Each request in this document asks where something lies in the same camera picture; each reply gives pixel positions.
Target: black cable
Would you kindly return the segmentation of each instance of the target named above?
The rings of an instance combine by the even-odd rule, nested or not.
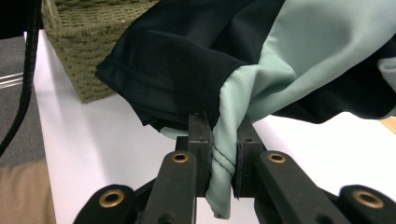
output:
[[[9,128],[6,137],[0,145],[0,157],[6,151],[18,129],[21,127],[30,104],[35,75],[35,59],[37,54],[38,31],[40,29],[41,0],[29,1],[29,13],[27,22],[26,50],[23,67],[23,82],[20,97],[20,105],[17,115]]]

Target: cloth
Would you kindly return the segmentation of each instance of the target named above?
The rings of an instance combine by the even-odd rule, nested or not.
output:
[[[56,223],[46,160],[0,169],[0,223]]]
[[[368,61],[368,78],[354,75],[381,47],[394,53],[394,11],[393,0],[162,0],[128,28],[96,75],[157,130],[186,131],[188,115],[205,111],[214,134],[206,198],[216,217],[228,218],[244,116],[322,122],[348,110],[382,118],[395,107],[377,61]],[[353,78],[337,79],[348,72]],[[361,93],[370,104],[354,103]]]
[[[396,56],[394,58],[379,60],[378,70],[381,72],[382,77],[388,82],[393,90],[396,91]]]

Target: black plastic part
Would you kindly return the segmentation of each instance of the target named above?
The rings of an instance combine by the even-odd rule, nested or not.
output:
[[[163,159],[141,224],[195,223],[196,158],[175,151]]]
[[[143,212],[148,204],[152,187],[154,187],[154,183],[155,183],[155,178],[134,192],[135,195],[134,211],[137,213],[135,223],[140,223],[140,220],[143,216]]]
[[[197,158],[197,197],[205,197],[209,186],[212,132],[205,117],[189,116],[188,151]]]
[[[271,200],[262,201],[260,197],[254,200],[254,211],[260,224],[282,224],[282,218],[276,211]]]
[[[396,203],[377,190],[364,186],[343,187],[339,206],[353,223],[396,223]]]
[[[253,198],[255,195],[254,163],[266,148],[256,130],[247,118],[238,128],[236,171],[233,176],[233,196],[235,198]]]
[[[188,151],[189,137],[178,136],[176,140],[175,151]]]
[[[349,223],[290,156],[265,151],[260,159],[260,179],[284,223]]]
[[[101,197],[110,190],[121,190],[123,200],[112,207],[103,207]],[[136,220],[134,191],[122,185],[110,185],[96,191],[76,217],[75,224],[130,224]]]

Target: wicker basket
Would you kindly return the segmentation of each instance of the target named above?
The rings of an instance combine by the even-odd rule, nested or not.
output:
[[[133,20],[157,1],[43,0],[44,29],[82,103],[113,91],[94,76]]]

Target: white surface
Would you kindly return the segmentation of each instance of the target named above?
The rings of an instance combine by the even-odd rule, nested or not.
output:
[[[40,33],[35,91],[58,224],[110,184],[137,189],[158,174],[175,141],[143,127],[118,95],[83,105],[53,48]],[[269,149],[289,153],[322,188],[348,184],[378,189],[396,200],[396,136],[378,121],[343,114],[325,124],[269,117],[255,123]],[[205,199],[197,223],[258,223],[252,200],[232,200],[229,220],[213,218]]]

